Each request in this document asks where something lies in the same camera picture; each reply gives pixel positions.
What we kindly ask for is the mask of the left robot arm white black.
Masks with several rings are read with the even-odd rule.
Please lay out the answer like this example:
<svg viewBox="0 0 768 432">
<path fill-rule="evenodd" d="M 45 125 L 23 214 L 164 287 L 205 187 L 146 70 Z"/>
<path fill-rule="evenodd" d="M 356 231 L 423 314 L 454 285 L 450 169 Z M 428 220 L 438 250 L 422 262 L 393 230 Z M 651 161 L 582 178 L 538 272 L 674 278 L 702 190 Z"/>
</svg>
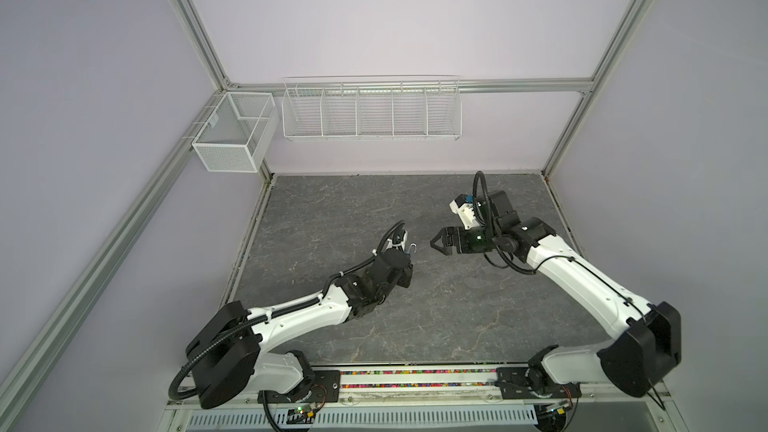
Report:
<svg viewBox="0 0 768 432">
<path fill-rule="evenodd" d="M 315 373 L 304 353 L 274 350 L 371 313 L 395 287 L 409 287 L 412 275 L 411 254 L 395 247 L 337 274 L 315 294 L 270 307 L 225 304 L 187 345 L 187 362 L 169 385 L 169 399 L 196 397 L 203 409 L 212 409 L 250 384 L 294 400 L 307 396 Z"/>
</svg>

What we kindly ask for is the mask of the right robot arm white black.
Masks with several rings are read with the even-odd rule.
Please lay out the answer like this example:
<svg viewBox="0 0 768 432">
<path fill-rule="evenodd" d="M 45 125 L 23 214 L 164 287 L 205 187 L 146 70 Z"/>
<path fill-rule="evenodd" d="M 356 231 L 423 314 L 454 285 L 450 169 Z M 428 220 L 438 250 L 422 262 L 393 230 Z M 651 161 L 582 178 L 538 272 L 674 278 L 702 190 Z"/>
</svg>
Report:
<svg viewBox="0 0 768 432">
<path fill-rule="evenodd" d="M 545 396 L 571 383 L 610 383 L 646 395 L 682 361 L 682 320 L 667 302 L 653 304 L 601 272 L 539 218 L 521 220 L 503 191 L 461 194 L 450 204 L 461 220 L 431 240 L 449 256 L 498 252 L 523 275 L 550 279 L 603 328 L 608 340 L 587 346 L 551 345 L 528 362 L 516 385 Z"/>
</svg>

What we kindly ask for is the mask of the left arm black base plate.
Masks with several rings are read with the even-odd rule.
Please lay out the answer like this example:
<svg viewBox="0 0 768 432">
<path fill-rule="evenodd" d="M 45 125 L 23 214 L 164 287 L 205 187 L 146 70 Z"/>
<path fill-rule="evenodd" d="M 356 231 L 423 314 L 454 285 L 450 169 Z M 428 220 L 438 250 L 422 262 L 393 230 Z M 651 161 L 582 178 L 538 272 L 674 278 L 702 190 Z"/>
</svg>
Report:
<svg viewBox="0 0 768 432">
<path fill-rule="evenodd" d="M 336 403 L 341 392 L 341 371 L 338 369 L 314 370 L 314 376 L 304 379 L 286 394 L 266 391 L 264 396 L 271 404 Z"/>
</svg>

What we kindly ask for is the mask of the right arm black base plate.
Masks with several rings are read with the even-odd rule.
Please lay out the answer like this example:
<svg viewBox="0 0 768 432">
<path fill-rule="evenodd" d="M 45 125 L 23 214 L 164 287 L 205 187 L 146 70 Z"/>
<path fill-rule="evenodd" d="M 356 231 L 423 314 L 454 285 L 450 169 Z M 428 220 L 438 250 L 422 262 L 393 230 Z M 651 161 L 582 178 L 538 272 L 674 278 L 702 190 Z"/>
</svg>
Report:
<svg viewBox="0 0 768 432">
<path fill-rule="evenodd" d="M 543 370 L 528 366 L 496 368 L 496 381 L 503 399 L 577 399 L 582 397 L 577 383 L 558 384 Z"/>
</svg>

